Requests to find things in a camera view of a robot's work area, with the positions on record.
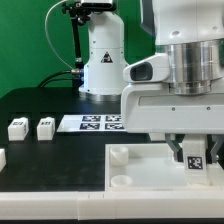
green wall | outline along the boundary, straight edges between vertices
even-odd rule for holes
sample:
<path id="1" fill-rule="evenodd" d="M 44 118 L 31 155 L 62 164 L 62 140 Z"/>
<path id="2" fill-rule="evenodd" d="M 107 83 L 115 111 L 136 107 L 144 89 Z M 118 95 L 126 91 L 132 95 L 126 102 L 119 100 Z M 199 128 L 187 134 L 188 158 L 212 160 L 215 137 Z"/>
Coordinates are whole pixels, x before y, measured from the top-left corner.
<path id="1" fill-rule="evenodd" d="M 48 75 L 67 70 L 51 51 L 45 36 L 45 16 L 59 0 L 1 0 L 0 97 L 15 88 L 35 87 Z M 120 0 L 125 23 L 125 58 L 134 63 L 154 52 L 154 40 L 140 28 L 139 0 Z M 68 15 L 56 9 L 49 20 L 52 42 L 66 62 L 74 64 Z M 88 60 L 87 26 L 80 28 L 84 61 Z"/>

black tabletop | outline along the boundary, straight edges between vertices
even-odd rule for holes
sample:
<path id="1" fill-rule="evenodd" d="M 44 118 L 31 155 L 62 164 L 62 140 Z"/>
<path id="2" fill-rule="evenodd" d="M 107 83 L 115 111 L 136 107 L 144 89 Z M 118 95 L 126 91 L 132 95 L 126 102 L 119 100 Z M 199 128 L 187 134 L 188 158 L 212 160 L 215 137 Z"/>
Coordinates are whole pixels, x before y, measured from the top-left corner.
<path id="1" fill-rule="evenodd" d="M 0 99 L 0 148 L 7 166 L 0 173 L 0 192 L 103 191 L 105 144 L 148 143 L 147 134 L 126 132 L 55 133 L 39 142 L 41 118 L 54 117 L 56 128 L 65 114 L 120 114 L 119 102 L 80 99 L 71 88 L 16 89 Z M 9 142 L 7 127 L 15 118 L 29 119 L 25 141 Z M 4 224 L 108 223 L 115 220 L 0 221 Z M 116 220 L 116 223 L 223 223 L 222 219 Z"/>

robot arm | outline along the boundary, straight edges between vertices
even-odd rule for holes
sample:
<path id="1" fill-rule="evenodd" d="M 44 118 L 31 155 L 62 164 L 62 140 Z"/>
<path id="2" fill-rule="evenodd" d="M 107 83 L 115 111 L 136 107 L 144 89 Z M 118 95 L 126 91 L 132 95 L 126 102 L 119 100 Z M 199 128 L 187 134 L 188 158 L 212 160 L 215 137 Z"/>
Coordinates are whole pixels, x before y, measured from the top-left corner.
<path id="1" fill-rule="evenodd" d="M 143 28 L 156 34 L 156 54 L 124 70 L 130 85 L 122 94 L 123 125 L 129 132 L 165 133 L 175 159 L 180 147 L 170 134 L 184 134 L 188 183 L 209 184 L 207 155 L 215 163 L 224 142 L 224 0 L 141 0 L 141 6 Z M 204 167 L 193 170 L 197 178 L 192 157 Z"/>
<path id="2" fill-rule="evenodd" d="M 81 73 L 80 97 L 120 101 L 126 86 L 122 76 L 127 65 L 124 59 L 124 24 L 119 16 L 112 13 L 115 9 L 113 0 L 81 0 L 65 6 L 64 11 L 70 13 L 74 37 L 78 33 L 77 26 L 88 22 L 89 61 L 82 73 L 75 71 Z"/>

small white cube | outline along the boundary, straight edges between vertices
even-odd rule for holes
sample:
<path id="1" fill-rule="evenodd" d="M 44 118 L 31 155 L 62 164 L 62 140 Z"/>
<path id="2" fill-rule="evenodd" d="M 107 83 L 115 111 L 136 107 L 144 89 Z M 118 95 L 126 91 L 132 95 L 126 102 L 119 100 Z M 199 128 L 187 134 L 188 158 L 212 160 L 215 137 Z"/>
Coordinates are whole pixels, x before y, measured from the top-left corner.
<path id="1" fill-rule="evenodd" d="M 0 149 L 0 172 L 2 171 L 5 165 L 6 165 L 5 150 Z"/>
<path id="2" fill-rule="evenodd" d="M 41 119 L 37 126 L 38 141 L 52 140 L 54 133 L 55 133 L 55 119 L 51 117 Z"/>
<path id="3" fill-rule="evenodd" d="M 182 146 L 187 183 L 209 185 L 206 164 L 207 136 L 185 135 Z"/>
<path id="4" fill-rule="evenodd" d="M 14 119 L 8 127 L 9 141 L 23 141 L 29 132 L 28 119 Z"/>

